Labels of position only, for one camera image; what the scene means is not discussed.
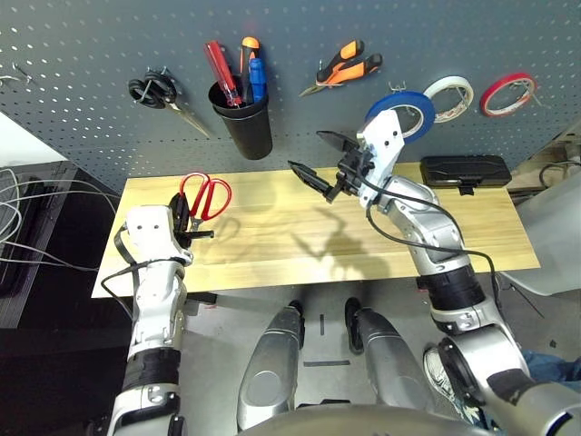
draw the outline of orange pliers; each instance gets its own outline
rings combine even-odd
[[[299,97],[317,93],[328,86],[341,86],[343,82],[359,79],[377,70],[383,63],[383,56],[375,53],[365,60],[357,59],[363,50],[365,44],[360,40],[353,40],[345,45],[325,68],[317,72],[315,84],[300,93]]]

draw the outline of red tape roll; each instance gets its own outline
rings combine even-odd
[[[526,91],[518,97],[518,99],[507,107],[502,109],[489,109],[488,103],[490,99],[495,96],[495,94],[501,89],[511,86],[512,84],[524,84],[526,86]],[[514,73],[503,77],[502,79],[494,82],[486,91],[482,94],[480,98],[480,110],[486,116],[507,116],[511,115],[523,105],[525,105],[533,96],[537,90],[537,82],[530,74],[527,73]]]

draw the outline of black case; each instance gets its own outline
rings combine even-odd
[[[427,186],[457,187],[460,193],[473,193],[473,188],[504,186],[512,180],[500,156],[430,156],[419,165]]]

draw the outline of black scissors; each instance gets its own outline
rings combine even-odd
[[[206,137],[210,137],[200,120],[183,111],[175,103],[178,92],[169,76],[149,71],[143,77],[143,80],[132,79],[127,86],[129,87],[129,95],[136,103],[152,109],[169,109],[202,132]]]

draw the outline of tape roll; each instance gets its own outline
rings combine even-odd
[[[368,121],[381,111],[396,109],[398,107],[408,107],[419,112],[418,122],[406,132],[402,132],[406,144],[422,137],[434,124],[436,117],[434,104],[424,94],[414,93],[412,91],[397,92],[378,100],[371,106],[367,115],[365,115],[365,120]]]
[[[462,101],[447,111],[436,113],[434,123],[446,123],[461,116],[466,112],[474,99],[474,90],[472,89],[472,86],[468,80],[459,75],[451,75],[437,80],[428,86],[426,91],[424,91],[424,95],[430,100],[433,100],[434,95],[446,91],[447,89],[458,89],[463,96]]]
[[[525,85],[525,92],[518,97],[518,99],[513,103],[509,104],[507,107],[503,107],[502,109],[490,109],[488,108],[488,104],[492,97],[494,97],[498,91],[507,86],[511,86],[512,84],[524,84]],[[533,96],[535,91],[537,90],[537,82],[530,74],[527,73],[514,73],[509,74],[502,79],[494,82],[483,94],[482,98],[480,98],[480,110],[486,116],[507,116],[511,115],[524,106]]]

